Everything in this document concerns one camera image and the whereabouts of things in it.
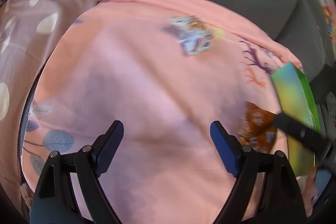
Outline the pink deer print blanket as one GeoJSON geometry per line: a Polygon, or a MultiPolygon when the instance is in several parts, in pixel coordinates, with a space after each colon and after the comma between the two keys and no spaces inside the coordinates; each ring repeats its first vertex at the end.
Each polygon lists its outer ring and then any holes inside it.
{"type": "Polygon", "coordinates": [[[51,151],[77,152],[115,120],[123,140],[100,178],[123,223],[213,223],[233,185],[210,138],[237,134],[252,102],[280,105],[270,75],[299,59],[258,26],[207,0],[97,0],[58,42],[39,79],[22,155],[35,189],[51,151]],[[196,16],[211,48],[188,56],[177,16],[196,16]]]}

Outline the colourful plush toys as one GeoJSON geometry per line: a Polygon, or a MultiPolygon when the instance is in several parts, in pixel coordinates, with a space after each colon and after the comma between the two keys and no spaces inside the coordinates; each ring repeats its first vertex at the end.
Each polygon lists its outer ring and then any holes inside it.
{"type": "Polygon", "coordinates": [[[325,17],[327,32],[335,55],[335,3],[334,0],[319,0],[325,17]]]}

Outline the green cardboard box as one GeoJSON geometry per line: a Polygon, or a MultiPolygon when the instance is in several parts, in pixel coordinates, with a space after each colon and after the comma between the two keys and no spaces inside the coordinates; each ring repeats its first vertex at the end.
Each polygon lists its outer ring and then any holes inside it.
{"type": "MultiPolygon", "coordinates": [[[[271,75],[282,111],[320,132],[317,107],[306,76],[293,63],[271,75]]],[[[294,138],[287,137],[288,156],[296,176],[306,176],[315,166],[315,155],[294,138]]]]}

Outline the small white blue packet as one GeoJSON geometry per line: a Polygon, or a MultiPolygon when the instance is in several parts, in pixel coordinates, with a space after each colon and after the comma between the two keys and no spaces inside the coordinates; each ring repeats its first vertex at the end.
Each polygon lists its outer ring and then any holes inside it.
{"type": "Polygon", "coordinates": [[[211,48],[211,30],[196,16],[177,16],[169,23],[178,31],[179,42],[188,56],[198,55],[211,48]]]}

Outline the mauve spotted quilt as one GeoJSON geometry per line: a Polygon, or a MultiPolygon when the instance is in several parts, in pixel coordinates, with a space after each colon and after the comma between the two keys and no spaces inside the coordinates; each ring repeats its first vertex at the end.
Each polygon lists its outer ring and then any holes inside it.
{"type": "Polygon", "coordinates": [[[34,80],[71,24],[96,0],[8,0],[1,7],[1,185],[22,211],[19,128],[34,80]]]}

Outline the orange snack packet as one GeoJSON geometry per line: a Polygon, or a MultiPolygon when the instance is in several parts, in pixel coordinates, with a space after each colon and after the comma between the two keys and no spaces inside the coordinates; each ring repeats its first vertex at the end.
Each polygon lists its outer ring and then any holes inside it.
{"type": "Polygon", "coordinates": [[[277,128],[273,124],[275,116],[252,102],[246,102],[238,133],[241,145],[248,145],[257,152],[270,153],[277,139],[277,128]]]}

